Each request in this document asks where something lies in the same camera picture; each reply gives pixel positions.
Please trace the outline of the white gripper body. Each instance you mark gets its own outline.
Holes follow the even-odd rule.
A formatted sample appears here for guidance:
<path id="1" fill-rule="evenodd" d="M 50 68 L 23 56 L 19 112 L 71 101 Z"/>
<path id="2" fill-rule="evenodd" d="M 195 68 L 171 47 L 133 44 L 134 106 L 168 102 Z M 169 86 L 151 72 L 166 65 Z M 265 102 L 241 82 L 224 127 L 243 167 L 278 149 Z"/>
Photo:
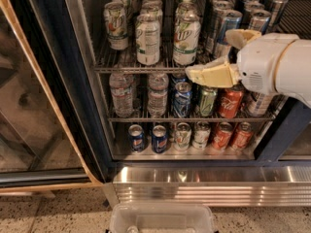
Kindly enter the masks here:
<path id="1" fill-rule="evenodd" d="M 250 91 L 275 94 L 274 74 L 281 55 L 298 40 L 295 34 L 265 34 L 247 44 L 237 54 L 241 83 Z"/>

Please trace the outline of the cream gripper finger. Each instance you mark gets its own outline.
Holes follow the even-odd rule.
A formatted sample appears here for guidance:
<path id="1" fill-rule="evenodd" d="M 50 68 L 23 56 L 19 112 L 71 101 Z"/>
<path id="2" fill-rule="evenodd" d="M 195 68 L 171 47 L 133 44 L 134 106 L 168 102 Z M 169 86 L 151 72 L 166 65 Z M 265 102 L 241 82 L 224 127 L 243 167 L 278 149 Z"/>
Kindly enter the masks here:
<path id="1" fill-rule="evenodd" d="M 259 38 L 261 33 L 252 29 L 230 29 L 225 32 L 227 42 L 238 50 Z"/>
<path id="2" fill-rule="evenodd" d="M 226 56 L 187 67 L 185 72 L 193 83 L 215 88 L 231 88 L 240 81 L 237 65 L 230 64 Z"/>

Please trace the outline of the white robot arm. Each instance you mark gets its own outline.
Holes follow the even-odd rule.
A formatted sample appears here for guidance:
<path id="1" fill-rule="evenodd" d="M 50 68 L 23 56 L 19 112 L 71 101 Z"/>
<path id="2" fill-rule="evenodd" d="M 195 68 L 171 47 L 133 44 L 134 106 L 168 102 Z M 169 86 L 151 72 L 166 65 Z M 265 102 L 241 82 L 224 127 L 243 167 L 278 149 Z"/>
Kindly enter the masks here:
<path id="1" fill-rule="evenodd" d="M 250 29 L 225 32 L 230 46 L 238 49 L 231 63 L 222 56 L 207 64 L 186 69 L 197 84 L 230 88 L 242 83 L 246 89 L 266 95 L 282 94 L 311 107 L 311 41 L 295 34 L 261 34 Z"/>

